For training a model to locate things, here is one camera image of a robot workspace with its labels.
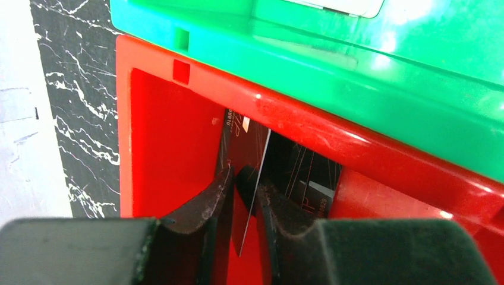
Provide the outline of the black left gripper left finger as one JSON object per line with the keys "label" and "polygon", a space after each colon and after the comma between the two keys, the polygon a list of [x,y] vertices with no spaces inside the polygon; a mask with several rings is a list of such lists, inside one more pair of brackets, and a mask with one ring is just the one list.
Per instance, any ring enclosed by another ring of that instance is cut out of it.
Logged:
{"label": "black left gripper left finger", "polygon": [[1,229],[2,284],[225,284],[234,170],[162,218],[21,218]]}

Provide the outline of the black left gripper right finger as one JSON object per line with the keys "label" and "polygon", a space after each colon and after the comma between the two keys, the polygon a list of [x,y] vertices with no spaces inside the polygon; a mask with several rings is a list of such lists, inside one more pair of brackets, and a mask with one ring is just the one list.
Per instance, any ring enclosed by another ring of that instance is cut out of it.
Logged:
{"label": "black left gripper right finger", "polygon": [[257,219],[263,284],[496,284],[470,235],[444,219],[315,218],[265,179]]}

